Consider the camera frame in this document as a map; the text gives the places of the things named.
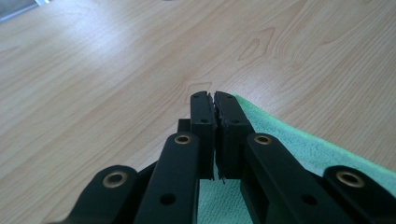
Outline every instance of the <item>small black hole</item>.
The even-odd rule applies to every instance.
[[[317,205],[318,204],[317,199],[314,196],[309,195],[309,194],[305,194],[305,195],[301,196],[301,200],[303,200],[304,203],[307,203],[309,205]]]
[[[176,196],[175,194],[169,193],[169,194],[164,194],[161,196],[160,202],[163,205],[171,205],[176,201]]]
[[[257,139],[259,139],[259,141],[263,142],[263,143],[268,143],[270,140],[267,137],[258,137]]]
[[[352,184],[357,184],[359,182],[359,180],[355,176],[348,174],[343,174],[343,179]]]
[[[179,142],[187,142],[187,141],[189,141],[189,138],[188,138],[188,137],[185,137],[185,136],[181,136],[181,137],[179,137],[177,140],[178,140]]]
[[[108,183],[117,184],[122,180],[122,175],[112,175],[108,178]]]

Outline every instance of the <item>green towel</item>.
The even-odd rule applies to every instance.
[[[235,95],[256,133],[278,138],[307,170],[322,175],[334,165],[356,168],[396,196],[396,173],[346,151],[311,134],[304,133],[275,119],[251,102]],[[239,189],[239,180],[202,180],[198,206],[198,223],[251,223]]]

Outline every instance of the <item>wooden table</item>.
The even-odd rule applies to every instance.
[[[396,171],[395,1],[53,1],[0,24],[0,217],[67,216],[159,157],[196,91],[237,93]]]

